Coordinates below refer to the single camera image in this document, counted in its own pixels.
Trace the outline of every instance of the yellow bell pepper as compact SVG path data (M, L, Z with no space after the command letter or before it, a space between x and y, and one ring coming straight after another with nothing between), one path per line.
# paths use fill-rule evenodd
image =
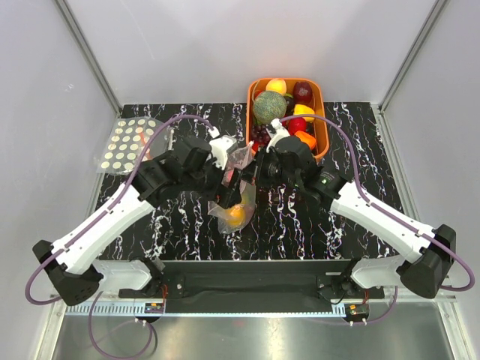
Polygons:
M307 105L302 105L301 103L297 103L293 108L293 115L303 115L303 114L315 114L315 110ZM303 117L306 122L312 122L315 118L310 116Z

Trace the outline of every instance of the green melon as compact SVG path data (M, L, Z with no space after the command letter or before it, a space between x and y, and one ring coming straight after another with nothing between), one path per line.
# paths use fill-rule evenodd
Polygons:
M270 124L273 119L283 118L286 111L287 102L275 91L264 91L253 102L253 114L264 125Z

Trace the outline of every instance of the clear plastic bag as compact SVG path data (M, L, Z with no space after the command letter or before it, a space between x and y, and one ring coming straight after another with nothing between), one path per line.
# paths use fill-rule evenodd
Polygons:
M232 178L233 169L245 168L253 159L251 145L239 148L229 155L223 177L223 185L228 185ZM248 225L254 215L257 204L255 203L255 186L245 181L240 183L241 203L231 208L222 208L213 201L208 202L208 214L218 218L218 231L230 234L241 230Z

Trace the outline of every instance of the black marble surface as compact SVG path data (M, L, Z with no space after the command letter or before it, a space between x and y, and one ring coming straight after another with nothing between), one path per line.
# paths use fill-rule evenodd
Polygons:
M326 117L341 126L355 146L363 186L375 197L401 210L392 171L369 103L325 103ZM181 113L208 118L221 134L245 144L244 103L127 105L122 118L145 116L165 121ZM206 138L206 129L195 121L174 126L175 136ZM343 140L329 129L330 150L326 166L353 176L350 153ZM124 181L106 175L97 206ZM284 186L257 189L257 208L242 230L223 235L208 206L195 193L183 193L165 202L150 215L125 230L100 255L104 260L160 257L162 260L303 260L351 257L385 257L395 251L345 217L323 211Z

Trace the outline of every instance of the orange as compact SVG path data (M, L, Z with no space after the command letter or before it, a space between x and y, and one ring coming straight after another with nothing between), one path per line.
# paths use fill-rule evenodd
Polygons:
M265 87L267 92L277 92L284 96L287 93L287 83L284 79L271 79Z
M237 204L228 208L226 213L230 216L230 219L227 219L226 222L231 227L239 227L245 222L246 215L242 204Z

